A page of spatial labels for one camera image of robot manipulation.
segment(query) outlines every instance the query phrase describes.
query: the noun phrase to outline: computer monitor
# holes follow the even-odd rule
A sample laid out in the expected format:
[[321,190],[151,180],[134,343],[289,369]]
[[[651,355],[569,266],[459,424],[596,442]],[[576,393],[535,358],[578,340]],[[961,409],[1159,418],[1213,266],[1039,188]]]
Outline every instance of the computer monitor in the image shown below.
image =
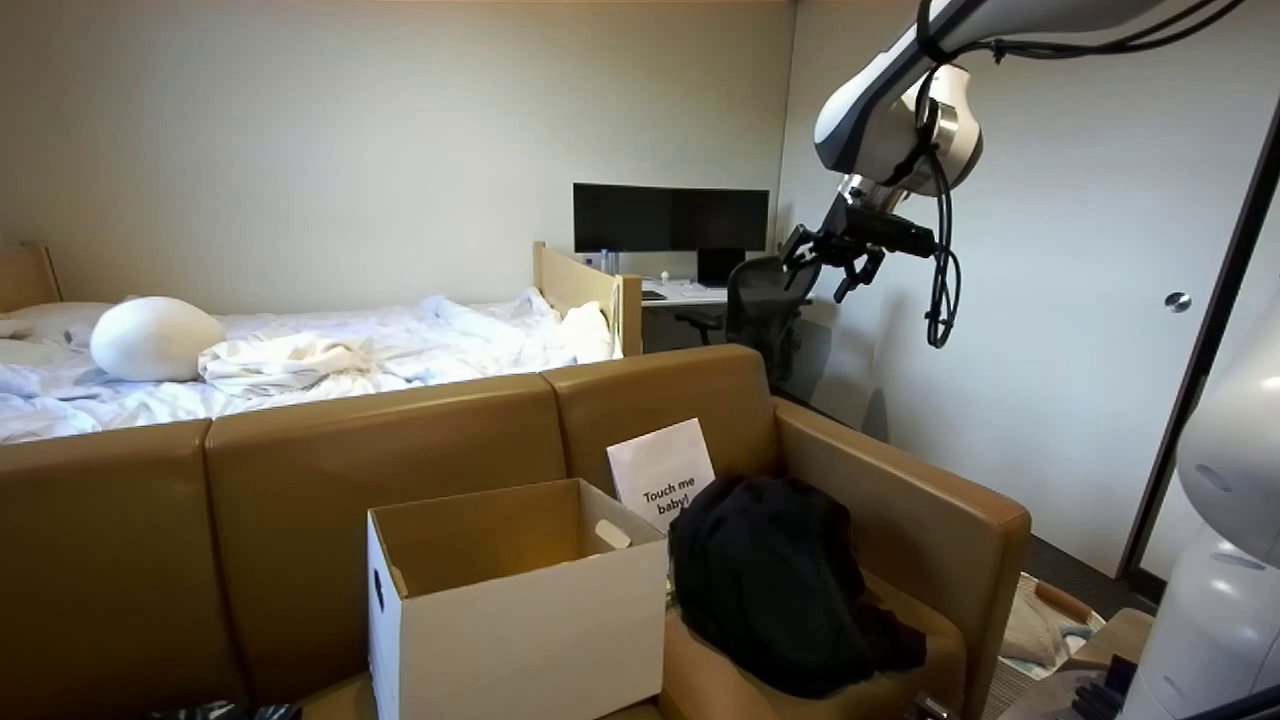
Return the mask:
[[695,281],[729,283],[764,244],[764,188],[570,182],[576,251],[695,251]]

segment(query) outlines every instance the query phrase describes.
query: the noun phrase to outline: robotic arm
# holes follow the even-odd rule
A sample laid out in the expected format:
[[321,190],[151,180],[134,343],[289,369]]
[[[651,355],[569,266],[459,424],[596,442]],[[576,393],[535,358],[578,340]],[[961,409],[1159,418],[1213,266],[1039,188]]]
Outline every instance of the robotic arm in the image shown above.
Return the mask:
[[[814,232],[805,224],[790,232],[785,259],[790,266],[842,266],[840,302],[850,289],[876,281],[882,251],[930,256],[929,343],[940,347],[961,306],[952,188],[962,182],[982,149],[966,113],[966,73],[952,58],[975,46],[1031,58],[1144,50],[1209,26],[1238,0],[1190,0],[1102,42],[1011,40],[1116,30],[1159,2],[1166,0],[919,0],[917,24],[821,108],[810,145],[821,163],[842,175],[842,188]],[[912,190],[934,195],[934,232],[892,216]]]

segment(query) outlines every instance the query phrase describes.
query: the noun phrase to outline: white robot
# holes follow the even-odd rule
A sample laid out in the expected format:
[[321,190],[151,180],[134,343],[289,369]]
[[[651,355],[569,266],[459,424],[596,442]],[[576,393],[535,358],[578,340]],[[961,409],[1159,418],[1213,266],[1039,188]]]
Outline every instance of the white robot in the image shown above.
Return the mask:
[[[882,251],[934,259],[929,340],[945,343],[957,321],[947,190],[982,149],[962,95],[966,73],[952,58],[973,46],[1037,58],[1144,50],[1201,30],[1238,2],[919,0],[917,24],[821,108],[814,156],[842,175],[842,188],[814,232],[790,232],[788,265],[842,266],[834,289],[842,298],[856,283],[876,281]],[[1023,40],[1094,37],[1128,24],[1144,26],[1092,42]],[[892,216],[908,190],[940,199],[934,236]],[[1186,418],[1180,479],[1219,536],[1180,554],[1125,720],[1245,717],[1249,698],[1280,694],[1280,312]]]

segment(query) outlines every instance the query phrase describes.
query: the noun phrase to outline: paper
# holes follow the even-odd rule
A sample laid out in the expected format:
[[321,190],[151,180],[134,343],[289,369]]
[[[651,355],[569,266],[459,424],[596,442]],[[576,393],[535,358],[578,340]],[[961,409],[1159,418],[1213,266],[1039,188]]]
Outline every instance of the paper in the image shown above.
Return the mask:
[[668,528],[714,479],[701,418],[606,442],[606,464],[618,505],[654,528]]

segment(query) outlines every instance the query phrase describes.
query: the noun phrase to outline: sofa armrest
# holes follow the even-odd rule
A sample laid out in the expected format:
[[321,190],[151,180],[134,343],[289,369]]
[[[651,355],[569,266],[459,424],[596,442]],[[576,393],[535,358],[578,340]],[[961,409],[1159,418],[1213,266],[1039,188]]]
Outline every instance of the sofa armrest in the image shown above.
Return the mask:
[[775,433],[788,470],[850,511],[861,567],[957,620],[966,644],[961,717],[980,717],[1031,538],[1028,506],[790,399],[775,399]]

